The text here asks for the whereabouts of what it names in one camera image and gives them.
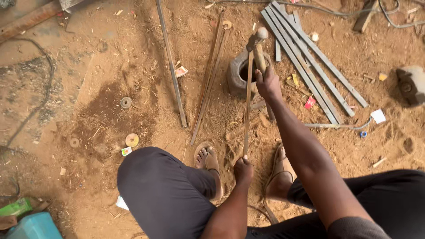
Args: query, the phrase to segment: person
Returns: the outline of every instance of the person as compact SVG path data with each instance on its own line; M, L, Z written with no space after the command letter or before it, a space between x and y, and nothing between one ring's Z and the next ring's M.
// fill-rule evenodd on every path
M272 68L256 70L257 88L271 106L282 138L271 177L269 199L288 201L316 212L264 228L247 226L248 188L253 165L236 161L236 185L223 195L217 155L201 145L197 168L173 155L146 147L128 155L118 170L118 190L150 239L423 239L425 174L395 170L343 179L325 148L282 100Z

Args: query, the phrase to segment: hole in stone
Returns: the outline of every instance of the hole in stone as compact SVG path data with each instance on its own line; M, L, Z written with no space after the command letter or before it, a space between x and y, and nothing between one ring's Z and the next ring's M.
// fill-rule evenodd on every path
M255 78L255 70L257 69L257 65L255 64L255 60L252 61L252 82L257 81ZM248 81L248 60L245 60L241 67L239 68L239 76L244 81Z

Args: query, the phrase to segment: dark gray pants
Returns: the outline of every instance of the dark gray pants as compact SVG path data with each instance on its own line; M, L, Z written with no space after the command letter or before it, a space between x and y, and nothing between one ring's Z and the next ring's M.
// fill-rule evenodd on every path
M206 170L185 166L156 147L128 155L118 170L118 190L150 239L197 239L216 207L215 182ZM396 170L345 179L373 220L392 239L425 238L425 173ZM313 208L301 182L295 180L290 202ZM248 228L247 238L325 239L317 213L265 228Z

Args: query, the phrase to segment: red paper scrap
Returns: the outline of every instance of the red paper scrap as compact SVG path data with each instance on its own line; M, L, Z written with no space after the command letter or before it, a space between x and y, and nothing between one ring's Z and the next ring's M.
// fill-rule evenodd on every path
M307 103L304 105L304 108L310 109L315 103L316 103L316 100L310 96L309 99L307 100Z

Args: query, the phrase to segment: dirt floor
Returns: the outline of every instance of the dirt floor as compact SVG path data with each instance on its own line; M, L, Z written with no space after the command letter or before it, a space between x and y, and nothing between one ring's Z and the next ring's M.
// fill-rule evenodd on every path
M9 10L0 10L0 26L46 1L18 1ZM363 7L361 0L331 1L324 4L339 11ZM392 1L385 1L389 9ZM243 98L229 94L228 63L243 51L252 25L264 26L260 11L265 4L223 3L205 9L203 0L164 0L163 11L174 62L189 72L178 79L188 121L193 125L198 97L221 9L233 24L224 56L211 92L195 145L190 145L190 129L180 124L165 45L154 0L96 1L72 15L63 14L27 30L19 38L39 43L53 60L53 79L46 57L31 43L9 40L0 45L0 195L12 194L14 177L21 196L54 199L48 208L64 238L146 238L129 211L115 206L118 196L116 173L124 157L121 149L129 133L140 136L137 149L156 146L187 165L194 165L196 146L211 141L217 152L225 197L234 186L232 165L242 156ZM394 22L406 22L407 11L417 7L402 1L391 15ZM424 169L425 110L407 108L397 87L395 69L425 67L423 34L413 27L387 26L381 14L372 17L365 33L352 31L357 16L337 17L320 11L298 10L307 34L319 34L318 47L340 69L349 82L370 103L362 108L342 84L327 72L356 115L349 118L334 99L346 124L362 125L371 112L382 109L386 122L370 123L366 138L349 129L312 129L332 156L343 177L361 176L391 169ZM425 19L425 11L413 13ZM264 45L274 59L274 38ZM280 76L288 106L303 122L328 123L319 106L303 107L307 97L285 83L296 74L283 54L273 66ZM388 74L385 81L378 73ZM375 81L364 78L372 76ZM47 103L28 121L8 147L20 124L39 106ZM135 108L122 109L120 100L129 96ZM249 204L262 207L263 187L272 170L272 158L281 138L276 125L255 110L251 114L249 157L255 166L255 180ZM72 139L78 139L71 145ZM380 157L387 160L377 168ZM66 169L64 176L61 168ZM11 201L0 201L4 206ZM271 202L280 221L311 210L284 202ZM267 226L267 219L249 209L249 225Z

